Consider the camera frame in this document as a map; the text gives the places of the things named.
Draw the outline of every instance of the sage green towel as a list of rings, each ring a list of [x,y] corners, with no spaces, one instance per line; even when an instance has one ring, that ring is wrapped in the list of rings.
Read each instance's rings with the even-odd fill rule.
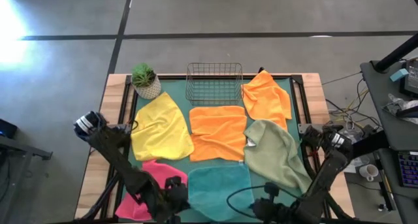
[[[244,148],[245,163],[252,171],[304,193],[312,180],[298,156],[293,137],[270,120],[256,120],[245,131],[255,146]]]

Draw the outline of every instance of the succulent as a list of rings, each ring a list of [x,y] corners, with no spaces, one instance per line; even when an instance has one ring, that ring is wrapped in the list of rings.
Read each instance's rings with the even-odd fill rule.
[[[150,86],[157,75],[146,63],[141,63],[132,70],[132,84],[137,88]]]

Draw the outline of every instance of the white plant pot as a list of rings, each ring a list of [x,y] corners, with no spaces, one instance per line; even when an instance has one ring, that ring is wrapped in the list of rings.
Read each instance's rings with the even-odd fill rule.
[[[158,76],[155,76],[154,82],[148,87],[144,88],[138,88],[134,86],[135,91],[138,93],[140,97],[143,99],[154,99],[158,97],[158,95],[161,93],[161,83],[158,79]]]

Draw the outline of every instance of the potted plant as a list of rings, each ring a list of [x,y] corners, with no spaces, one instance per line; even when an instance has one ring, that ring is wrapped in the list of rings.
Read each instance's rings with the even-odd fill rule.
[[[146,63],[134,67],[131,82],[138,95],[144,99],[156,98],[161,92],[158,76]]]

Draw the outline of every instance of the white mug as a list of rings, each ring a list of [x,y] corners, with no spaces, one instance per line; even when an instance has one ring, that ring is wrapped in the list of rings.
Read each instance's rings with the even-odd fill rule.
[[[379,170],[374,165],[365,165],[360,168],[359,172],[360,172],[360,175],[363,178],[366,178],[367,181],[369,182],[373,182],[374,177],[379,175]]]

